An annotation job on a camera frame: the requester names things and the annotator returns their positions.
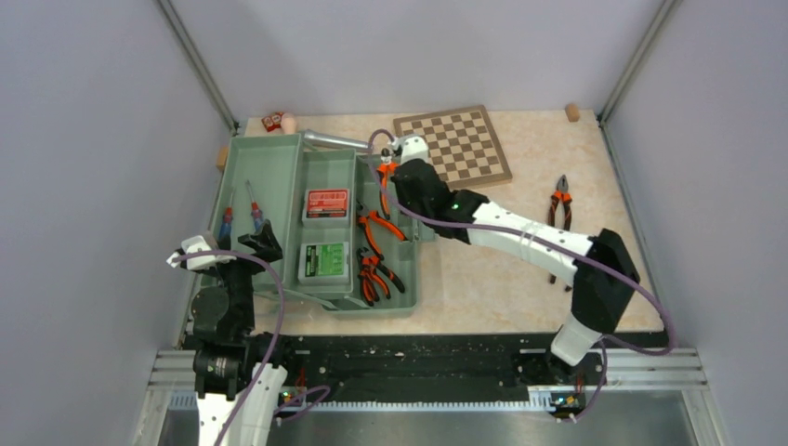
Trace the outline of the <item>blue handled screwdriver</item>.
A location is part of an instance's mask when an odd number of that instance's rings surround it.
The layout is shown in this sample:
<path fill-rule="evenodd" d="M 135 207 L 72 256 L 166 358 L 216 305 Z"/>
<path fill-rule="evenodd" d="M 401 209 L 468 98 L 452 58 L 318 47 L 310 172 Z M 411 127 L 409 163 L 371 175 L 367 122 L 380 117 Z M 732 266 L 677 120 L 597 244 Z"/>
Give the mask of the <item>blue handled screwdriver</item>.
<path fill-rule="evenodd" d="M 250 180 L 246 180 L 245 181 L 245 187 L 246 187 L 249 199 L 250 199 L 250 209 L 251 209 L 250 215 L 251 215 L 252 220 L 253 220 L 253 226 L 254 226 L 255 231 L 258 231 L 264 225 L 265 218 L 264 218 L 264 215 L 263 215 L 263 212 L 262 212 L 261 208 L 259 207 L 259 205 L 257 203 L 256 197 L 254 195 L 253 186 L 252 186 Z"/>
<path fill-rule="evenodd" d="M 232 221 L 233 221 L 233 202 L 234 202 L 235 188 L 230 188 L 230 195 L 225 206 L 225 211 L 222 216 L 222 222 L 219 227 L 218 240 L 222 241 L 231 235 Z"/>

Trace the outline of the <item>orange diagonal cutters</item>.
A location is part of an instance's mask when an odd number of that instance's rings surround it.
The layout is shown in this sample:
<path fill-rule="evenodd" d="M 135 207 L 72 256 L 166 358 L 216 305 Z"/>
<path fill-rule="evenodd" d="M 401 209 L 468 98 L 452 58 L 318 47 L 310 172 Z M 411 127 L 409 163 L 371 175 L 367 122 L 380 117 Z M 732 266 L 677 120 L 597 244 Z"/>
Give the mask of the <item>orange diagonal cutters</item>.
<path fill-rule="evenodd" d="M 381 190 L 379 192 L 380 213 L 385 220 L 390 220 L 389 202 L 385 191 L 387 190 L 389 178 L 394 174 L 398 166 L 399 164 L 395 160 L 395 153 L 388 148 L 382 149 L 381 163 L 376 168 L 376 173 L 380 181 Z"/>

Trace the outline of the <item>green screw bit box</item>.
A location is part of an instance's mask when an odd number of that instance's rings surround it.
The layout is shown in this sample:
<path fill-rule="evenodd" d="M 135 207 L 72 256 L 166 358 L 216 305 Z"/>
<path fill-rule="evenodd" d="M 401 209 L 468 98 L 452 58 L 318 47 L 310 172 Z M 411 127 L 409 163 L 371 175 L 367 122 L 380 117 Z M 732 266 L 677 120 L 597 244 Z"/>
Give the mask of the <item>green screw bit box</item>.
<path fill-rule="evenodd" d="M 305 285 L 349 282 L 349 243 L 302 243 L 297 279 Z"/>

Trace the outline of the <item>red tool card pack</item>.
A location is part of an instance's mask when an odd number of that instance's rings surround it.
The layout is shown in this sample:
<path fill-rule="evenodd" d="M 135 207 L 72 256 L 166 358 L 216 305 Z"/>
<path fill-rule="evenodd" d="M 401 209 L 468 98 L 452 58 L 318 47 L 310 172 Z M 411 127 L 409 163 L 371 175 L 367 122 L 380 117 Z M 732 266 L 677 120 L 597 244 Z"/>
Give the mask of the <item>red tool card pack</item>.
<path fill-rule="evenodd" d="M 338 229 L 350 224 L 349 189 L 308 189 L 301 221 L 309 229 Z"/>

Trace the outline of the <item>green plastic tool box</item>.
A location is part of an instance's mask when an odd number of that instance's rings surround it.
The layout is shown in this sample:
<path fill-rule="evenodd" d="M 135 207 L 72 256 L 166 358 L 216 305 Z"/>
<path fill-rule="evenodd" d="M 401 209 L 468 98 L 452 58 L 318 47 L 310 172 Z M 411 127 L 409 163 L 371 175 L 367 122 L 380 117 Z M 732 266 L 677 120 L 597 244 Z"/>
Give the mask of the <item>green plastic tool box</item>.
<path fill-rule="evenodd" d="M 399 239 L 384 226 L 370 230 L 383 263 L 404 283 L 394 285 L 390 298 L 370 307 L 361 294 L 356 253 L 367 242 L 357 227 L 357 203 L 376 212 L 379 189 L 368 166 L 376 155 L 353 149 L 311 151 L 299 135 L 235 138 L 221 180 L 211 231 L 218 233 L 227 207 L 232 207 L 227 247 L 248 252 L 240 239 L 255 230 L 251 200 L 256 198 L 283 249 L 273 263 L 288 296 L 319 303 L 337 317 L 407 317 L 420 301 L 419 248 L 433 235 L 419 222 L 392 210 L 391 224 L 405 235 Z"/>

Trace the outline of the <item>small orange pliers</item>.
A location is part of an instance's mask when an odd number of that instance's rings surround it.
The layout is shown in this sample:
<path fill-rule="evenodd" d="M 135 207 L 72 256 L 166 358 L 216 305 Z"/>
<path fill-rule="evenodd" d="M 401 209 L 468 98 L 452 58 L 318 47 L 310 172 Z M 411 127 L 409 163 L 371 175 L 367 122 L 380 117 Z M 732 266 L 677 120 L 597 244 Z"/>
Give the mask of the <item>small orange pliers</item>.
<path fill-rule="evenodd" d="M 392 297 L 389 284 L 393 285 L 400 293 L 406 291 L 404 282 L 383 262 L 383 257 L 371 249 L 362 247 L 356 251 L 359 263 L 358 278 L 361 282 L 361 294 L 369 306 L 380 300 L 377 288 L 383 291 L 385 299 Z"/>

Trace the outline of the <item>orange handled pliers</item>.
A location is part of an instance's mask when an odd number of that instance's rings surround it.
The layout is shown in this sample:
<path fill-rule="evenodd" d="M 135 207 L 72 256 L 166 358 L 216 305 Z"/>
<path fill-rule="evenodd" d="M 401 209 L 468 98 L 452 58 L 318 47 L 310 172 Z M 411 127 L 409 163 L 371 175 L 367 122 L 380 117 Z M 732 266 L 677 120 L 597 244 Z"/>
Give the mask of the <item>orange handled pliers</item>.
<path fill-rule="evenodd" d="M 551 227 L 556 226 L 558 208 L 563 209 L 563 230 L 570 230 L 572 223 L 571 213 L 572 197 L 569 194 L 569 183 L 565 175 L 562 175 L 556 184 L 555 190 L 550 197 L 550 207 L 547 213 L 547 224 Z"/>

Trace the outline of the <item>orange long nose pliers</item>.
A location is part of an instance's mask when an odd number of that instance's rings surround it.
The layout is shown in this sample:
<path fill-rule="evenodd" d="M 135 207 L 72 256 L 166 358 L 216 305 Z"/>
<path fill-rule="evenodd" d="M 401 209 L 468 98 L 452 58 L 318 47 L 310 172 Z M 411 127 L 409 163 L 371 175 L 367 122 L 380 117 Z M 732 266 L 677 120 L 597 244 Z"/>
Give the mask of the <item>orange long nose pliers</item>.
<path fill-rule="evenodd" d="M 376 302 L 379 302 L 381 297 L 378 293 L 378 288 L 383 292 L 383 297 L 386 300 L 391 298 L 391 292 L 385 280 L 381 276 L 384 274 L 388 277 L 388 268 L 382 265 L 378 266 L 363 266 L 358 275 L 361 282 L 361 293 L 365 303 L 372 307 Z"/>

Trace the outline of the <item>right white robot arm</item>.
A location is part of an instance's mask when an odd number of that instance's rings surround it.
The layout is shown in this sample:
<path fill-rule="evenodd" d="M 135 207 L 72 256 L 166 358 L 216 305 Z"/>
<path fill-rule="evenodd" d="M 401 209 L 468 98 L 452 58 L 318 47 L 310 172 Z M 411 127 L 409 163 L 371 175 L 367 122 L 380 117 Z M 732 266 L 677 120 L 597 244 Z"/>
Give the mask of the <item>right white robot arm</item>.
<path fill-rule="evenodd" d="M 545 357 L 547 375 L 569 383 L 603 335 L 615 332 L 640 276 L 615 231 L 586 235 L 514 214 L 472 190 L 450 190 L 421 159 L 396 168 L 393 183 L 406 215 L 439 236 L 492 248 L 546 269 L 571 288 L 571 310 Z"/>

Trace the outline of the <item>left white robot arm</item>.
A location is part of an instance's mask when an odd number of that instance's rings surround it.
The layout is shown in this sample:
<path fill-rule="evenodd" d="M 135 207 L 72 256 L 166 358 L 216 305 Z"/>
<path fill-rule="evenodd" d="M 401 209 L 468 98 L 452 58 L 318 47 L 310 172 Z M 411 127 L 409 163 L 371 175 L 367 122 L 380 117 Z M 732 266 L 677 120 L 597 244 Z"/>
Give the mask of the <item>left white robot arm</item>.
<path fill-rule="evenodd" d="M 254 335 L 253 278 L 270 271 L 283 252 L 269 220 L 238 239 L 249 253 L 231 250 L 230 236 L 195 236 L 172 263 L 216 280 L 193 298 L 190 314 L 197 343 L 192 370 L 202 445 L 263 445 L 278 392 L 294 379 L 295 355 L 277 348 L 279 333 Z"/>

